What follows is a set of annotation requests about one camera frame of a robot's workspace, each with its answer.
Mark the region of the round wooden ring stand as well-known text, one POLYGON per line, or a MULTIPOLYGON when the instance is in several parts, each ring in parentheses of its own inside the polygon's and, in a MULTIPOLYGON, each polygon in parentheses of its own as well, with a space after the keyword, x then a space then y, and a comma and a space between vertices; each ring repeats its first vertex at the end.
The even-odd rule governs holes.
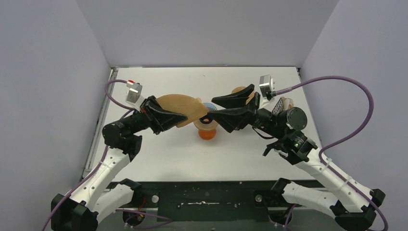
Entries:
POLYGON ((202 123, 200 120, 196 120, 193 123, 196 128, 198 128, 199 130, 203 130, 203 131, 212 131, 214 129, 216 129, 216 127, 218 126, 218 123, 216 121, 211 121, 209 124, 205 124, 202 123))

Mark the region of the orange coffee filter box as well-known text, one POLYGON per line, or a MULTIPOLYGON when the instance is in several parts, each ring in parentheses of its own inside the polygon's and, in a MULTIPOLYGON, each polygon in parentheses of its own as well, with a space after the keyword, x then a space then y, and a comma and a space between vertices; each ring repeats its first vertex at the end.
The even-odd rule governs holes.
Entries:
POLYGON ((291 109, 293 107, 294 107, 293 99, 281 97, 271 112, 273 115, 277 115, 280 112, 291 109))

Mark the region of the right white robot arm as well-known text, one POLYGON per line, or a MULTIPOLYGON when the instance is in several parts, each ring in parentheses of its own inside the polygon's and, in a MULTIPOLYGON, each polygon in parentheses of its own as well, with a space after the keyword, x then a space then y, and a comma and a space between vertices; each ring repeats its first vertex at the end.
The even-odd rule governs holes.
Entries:
POLYGON ((324 186, 319 191, 280 178, 271 188, 275 197, 326 214, 346 231, 369 230, 384 201, 384 192, 359 184, 303 133, 307 116, 301 108, 291 106, 290 100, 282 97, 275 101, 272 110, 267 109, 266 105, 273 101, 271 92, 256 92, 249 85, 238 92, 214 97, 212 102, 221 106, 221 110, 212 111, 209 116, 229 133, 251 126, 260 137, 272 140, 264 155, 277 152, 324 186))

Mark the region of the orange translucent dripper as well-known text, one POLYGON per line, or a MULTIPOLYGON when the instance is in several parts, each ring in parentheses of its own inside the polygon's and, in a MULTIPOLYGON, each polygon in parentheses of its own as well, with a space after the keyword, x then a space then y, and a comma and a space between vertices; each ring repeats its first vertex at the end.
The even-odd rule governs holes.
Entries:
POLYGON ((202 130, 199 129, 198 130, 198 135, 201 139, 203 140, 211 140, 213 139, 217 134, 217 130, 216 129, 212 129, 212 130, 202 130))

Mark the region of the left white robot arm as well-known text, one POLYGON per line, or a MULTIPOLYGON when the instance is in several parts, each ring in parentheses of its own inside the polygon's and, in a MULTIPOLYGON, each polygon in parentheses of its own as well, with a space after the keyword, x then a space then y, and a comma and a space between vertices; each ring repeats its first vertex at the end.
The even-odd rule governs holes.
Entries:
POLYGON ((53 231, 95 231, 101 221, 120 206, 138 206, 142 202, 140 185, 124 179, 112 191, 105 189, 136 157, 142 136, 136 133, 152 129, 155 134, 174 126, 190 123, 185 105, 175 100, 154 96, 135 105, 134 110, 102 129, 105 149, 96 167, 65 195, 58 194, 51 202, 49 217, 53 231))

